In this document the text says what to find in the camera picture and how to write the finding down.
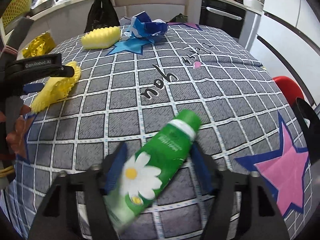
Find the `green daisy tube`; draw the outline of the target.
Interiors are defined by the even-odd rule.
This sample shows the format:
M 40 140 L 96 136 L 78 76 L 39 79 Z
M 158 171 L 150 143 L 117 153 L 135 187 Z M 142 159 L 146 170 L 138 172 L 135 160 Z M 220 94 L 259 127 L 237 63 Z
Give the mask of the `green daisy tube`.
M 184 109 L 125 161 L 114 189 L 104 197 L 116 232 L 131 224 L 169 184 L 186 160 L 200 126 L 200 117 Z

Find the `yellow sponge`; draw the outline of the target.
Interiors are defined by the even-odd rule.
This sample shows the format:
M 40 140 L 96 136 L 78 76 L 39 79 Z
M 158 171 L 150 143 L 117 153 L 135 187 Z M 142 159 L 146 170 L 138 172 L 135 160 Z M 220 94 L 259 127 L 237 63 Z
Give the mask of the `yellow sponge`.
M 104 27 L 85 33 L 81 38 L 81 44 L 84 49 L 106 49 L 117 43 L 120 38 L 120 27 Z
M 44 88 L 31 103 L 30 108 L 33 113 L 39 113 L 49 105 L 68 96 L 69 92 L 80 79 L 81 68 L 76 61 L 67 63 L 67 66 L 73 68 L 74 75 L 72 77 L 50 77 L 45 83 Z

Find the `black trash bin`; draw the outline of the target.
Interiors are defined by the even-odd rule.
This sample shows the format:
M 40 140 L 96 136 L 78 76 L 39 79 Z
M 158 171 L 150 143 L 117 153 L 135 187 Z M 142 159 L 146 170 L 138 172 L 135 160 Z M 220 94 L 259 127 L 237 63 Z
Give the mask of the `black trash bin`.
M 296 98 L 292 105 L 293 112 L 302 129 L 311 165 L 319 161 L 320 153 L 320 120 L 312 107 L 303 99 Z

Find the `gold foil bag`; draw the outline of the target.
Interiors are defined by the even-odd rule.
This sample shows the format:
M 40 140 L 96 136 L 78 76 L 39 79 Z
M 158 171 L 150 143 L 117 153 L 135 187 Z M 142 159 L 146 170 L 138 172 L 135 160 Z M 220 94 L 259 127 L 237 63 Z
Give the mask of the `gold foil bag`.
M 42 33 L 34 38 L 26 48 L 22 50 L 24 58 L 43 56 L 49 54 L 56 47 L 56 43 L 50 32 Z

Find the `green colander basket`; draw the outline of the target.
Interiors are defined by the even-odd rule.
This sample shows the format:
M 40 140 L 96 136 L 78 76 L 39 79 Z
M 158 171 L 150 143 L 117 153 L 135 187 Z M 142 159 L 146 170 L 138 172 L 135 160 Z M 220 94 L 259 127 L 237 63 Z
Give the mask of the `green colander basket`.
M 32 0 L 12 0 L 2 16 L 3 27 L 13 21 L 18 16 L 29 12 Z

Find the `grey checked tablecloth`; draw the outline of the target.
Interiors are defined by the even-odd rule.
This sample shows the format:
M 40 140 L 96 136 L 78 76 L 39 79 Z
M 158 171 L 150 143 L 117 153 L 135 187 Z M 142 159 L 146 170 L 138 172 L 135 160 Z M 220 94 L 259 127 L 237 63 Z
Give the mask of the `grey checked tablecloth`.
M 262 64 L 220 29 L 172 25 L 141 54 L 85 50 L 80 36 L 55 47 L 81 77 L 67 98 L 40 112 L 27 134 L 29 163 L 16 163 L 6 189 L 14 228 L 27 237 L 37 209 L 61 171 L 82 172 L 121 141 L 134 154 L 181 110 L 202 121 L 198 142 L 221 167 L 245 173 L 236 159 L 277 150 L 279 118 L 297 148 L 300 125 Z

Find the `black plastic bag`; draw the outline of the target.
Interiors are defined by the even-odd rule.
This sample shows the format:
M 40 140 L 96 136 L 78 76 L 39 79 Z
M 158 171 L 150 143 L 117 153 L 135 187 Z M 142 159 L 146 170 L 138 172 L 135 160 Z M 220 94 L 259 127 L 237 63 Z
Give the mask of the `black plastic bag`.
M 111 0 L 94 0 L 87 17 L 84 33 L 104 27 L 120 26 Z

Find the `blue crumpled wrapper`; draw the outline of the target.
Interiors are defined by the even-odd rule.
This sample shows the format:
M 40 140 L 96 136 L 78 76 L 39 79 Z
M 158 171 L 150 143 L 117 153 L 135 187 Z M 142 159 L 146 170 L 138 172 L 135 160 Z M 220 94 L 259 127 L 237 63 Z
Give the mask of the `blue crumpled wrapper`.
M 130 38 L 149 40 L 152 43 L 159 42 L 164 38 L 168 25 L 161 19 L 151 20 L 149 15 L 143 11 L 132 16 L 131 23 L 124 35 Z

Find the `red round stool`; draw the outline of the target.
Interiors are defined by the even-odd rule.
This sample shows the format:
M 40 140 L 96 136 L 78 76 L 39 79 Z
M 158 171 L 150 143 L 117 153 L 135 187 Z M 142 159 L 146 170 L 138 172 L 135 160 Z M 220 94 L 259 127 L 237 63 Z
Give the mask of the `red round stool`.
M 277 84 L 287 102 L 292 106 L 296 98 L 304 99 L 303 92 L 299 85 L 287 76 L 276 76 L 273 81 Z

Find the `dark green crumpled bag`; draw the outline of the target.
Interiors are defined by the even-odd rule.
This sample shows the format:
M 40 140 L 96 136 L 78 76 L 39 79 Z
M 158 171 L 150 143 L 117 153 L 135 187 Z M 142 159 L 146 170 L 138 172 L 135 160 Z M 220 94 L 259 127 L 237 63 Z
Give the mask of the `dark green crumpled bag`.
M 173 17 L 168 23 L 188 23 L 188 16 L 184 14 L 178 14 Z

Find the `black built-in oven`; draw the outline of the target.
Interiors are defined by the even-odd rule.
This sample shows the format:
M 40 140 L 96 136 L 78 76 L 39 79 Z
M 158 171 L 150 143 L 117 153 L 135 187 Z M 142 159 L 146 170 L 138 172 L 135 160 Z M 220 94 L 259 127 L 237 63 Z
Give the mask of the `black built-in oven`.
M 218 0 L 202 0 L 200 25 L 219 28 L 231 37 L 239 39 L 246 11 Z

